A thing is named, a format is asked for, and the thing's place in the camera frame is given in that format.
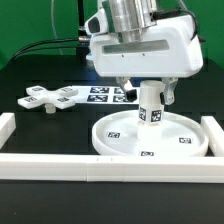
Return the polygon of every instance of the metal cylinder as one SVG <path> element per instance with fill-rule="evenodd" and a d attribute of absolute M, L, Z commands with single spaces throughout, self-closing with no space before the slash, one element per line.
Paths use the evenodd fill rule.
<path fill-rule="evenodd" d="M 141 29 L 151 26 L 151 0 L 109 0 L 115 32 L 123 42 L 141 40 Z"/>

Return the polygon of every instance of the white block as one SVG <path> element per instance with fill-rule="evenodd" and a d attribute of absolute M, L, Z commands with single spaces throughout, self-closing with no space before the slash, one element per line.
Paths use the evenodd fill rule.
<path fill-rule="evenodd" d="M 0 149 L 8 140 L 16 128 L 15 116 L 13 113 L 3 113 L 0 116 Z"/>
<path fill-rule="evenodd" d="M 209 138 L 209 147 L 217 157 L 224 156 L 224 131 L 212 116 L 204 116 L 201 126 Z"/>

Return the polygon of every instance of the cable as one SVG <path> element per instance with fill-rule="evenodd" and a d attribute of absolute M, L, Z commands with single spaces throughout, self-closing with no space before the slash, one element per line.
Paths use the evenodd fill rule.
<path fill-rule="evenodd" d="M 194 21 L 194 32 L 191 38 L 191 40 L 193 40 L 198 33 L 198 23 L 197 23 L 196 16 L 194 15 L 193 12 L 189 10 L 185 10 L 185 9 L 172 9 L 172 10 L 166 10 L 166 11 L 159 11 L 159 12 L 153 13 L 153 19 L 154 20 L 167 19 L 170 17 L 179 16 L 181 13 L 190 15 Z"/>
<path fill-rule="evenodd" d="M 188 10 L 187 6 L 185 5 L 183 0 L 177 0 L 177 2 L 179 3 L 179 6 L 180 6 L 181 9 Z"/>
<path fill-rule="evenodd" d="M 79 41 L 78 38 L 67 38 L 67 39 L 57 39 L 57 40 L 44 40 L 44 41 L 39 41 L 30 45 L 27 45 L 20 50 L 18 50 L 8 61 L 7 64 L 11 63 L 18 55 L 20 55 L 23 52 L 26 52 L 27 50 L 40 46 L 40 45 L 45 45 L 45 44 L 57 44 L 57 43 L 68 43 L 68 42 L 77 42 Z"/>
<path fill-rule="evenodd" d="M 78 46 L 78 45 L 76 45 L 76 46 L 60 46 L 60 48 L 62 48 L 62 49 L 71 49 L 71 48 L 77 48 L 77 47 L 80 47 L 80 48 L 83 47 L 83 48 L 85 48 L 87 46 L 83 46 L 83 45 L 82 46 Z M 58 47 L 42 47 L 42 48 L 36 48 L 36 49 L 27 50 L 27 51 L 22 51 L 19 54 L 17 54 L 13 58 L 13 60 L 15 60 L 17 57 L 19 57 L 22 54 L 30 53 L 30 52 L 33 52 L 33 51 L 52 50 L 52 49 L 58 49 Z"/>
<path fill-rule="evenodd" d="M 55 10 L 54 9 L 55 9 L 54 0 L 51 0 L 51 26 L 52 26 L 54 38 L 58 39 L 58 35 L 57 35 L 56 27 L 55 27 L 55 17 L 54 17 L 54 11 Z M 61 48 L 59 48 L 59 51 L 60 51 L 60 54 L 63 55 L 63 52 L 62 52 Z"/>
<path fill-rule="evenodd" d="M 198 34 L 198 21 L 197 21 L 197 18 L 195 16 L 195 14 L 193 12 L 189 11 L 189 10 L 180 9 L 180 11 L 190 15 L 192 17 L 193 21 L 194 21 L 194 32 L 193 32 L 193 36 L 191 38 L 191 40 L 193 40 L 196 37 L 196 35 Z"/>

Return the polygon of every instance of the metal bracket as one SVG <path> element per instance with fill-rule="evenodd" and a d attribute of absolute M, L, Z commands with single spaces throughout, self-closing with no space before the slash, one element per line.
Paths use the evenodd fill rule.
<path fill-rule="evenodd" d="M 176 88 L 178 78 L 162 78 L 163 84 L 165 84 L 164 89 L 164 99 L 166 105 L 171 105 L 175 101 L 174 90 Z"/>
<path fill-rule="evenodd" d="M 133 88 L 130 77 L 116 77 L 117 84 L 125 94 L 125 98 L 129 102 L 137 100 L 137 91 Z"/>

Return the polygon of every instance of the black cable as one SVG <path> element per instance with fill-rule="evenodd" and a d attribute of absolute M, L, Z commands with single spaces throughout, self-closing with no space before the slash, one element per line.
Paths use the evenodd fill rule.
<path fill-rule="evenodd" d="M 198 22 L 197 22 L 195 14 L 193 12 L 191 12 L 189 10 L 185 10 L 185 9 L 171 9 L 171 10 L 166 10 L 166 11 L 158 11 L 158 12 L 153 13 L 153 19 L 154 20 L 167 19 L 170 17 L 179 16 L 181 13 L 190 15 L 194 21 L 194 32 L 193 32 L 193 35 L 191 38 L 191 40 L 193 40 L 198 33 Z"/>
<path fill-rule="evenodd" d="M 16 58 L 18 58 L 19 56 L 21 56 L 22 54 L 26 54 L 26 53 L 30 53 L 30 52 L 34 52 L 34 51 L 41 51 L 41 50 L 53 50 L 53 49 L 71 49 L 71 48 L 86 48 L 88 46 L 84 46 L 84 45 L 76 45 L 76 46 L 57 46 L 57 47 L 43 47 L 43 48 L 36 48 L 36 49 L 30 49 L 30 50 L 26 50 L 26 51 L 22 51 L 20 53 L 18 53 L 17 55 L 15 55 L 14 57 L 12 57 L 9 62 L 11 63 L 13 60 L 15 60 Z"/>
<path fill-rule="evenodd" d="M 78 38 L 67 38 L 67 39 L 44 40 L 44 41 L 39 41 L 39 42 L 36 42 L 36 43 L 32 43 L 32 44 L 29 44 L 29 45 L 21 48 L 15 54 L 13 54 L 13 56 L 9 59 L 7 64 L 11 63 L 21 53 L 26 52 L 27 50 L 29 50 L 31 48 L 34 48 L 34 47 L 37 47 L 37 46 L 40 46 L 40 45 L 56 44 L 56 43 L 68 43 L 68 42 L 77 42 L 77 41 L 79 41 Z"/>
<path fill-rule="evenodd" d="M 193 33 L 193 36 L 191 38 L 191 40 L 193 40 L 196 37 L 196 35 L 198 34 L 198 21 L 197 21 L 197 18 L 195 16 L 195 14 L 193 12 L 189 11 L 189 10 L 180 9 L 180 12 L 186 13 L 186 14 L 190 15 L 192 17 L 193 21 L 194 21 L 194 33 Z"/>

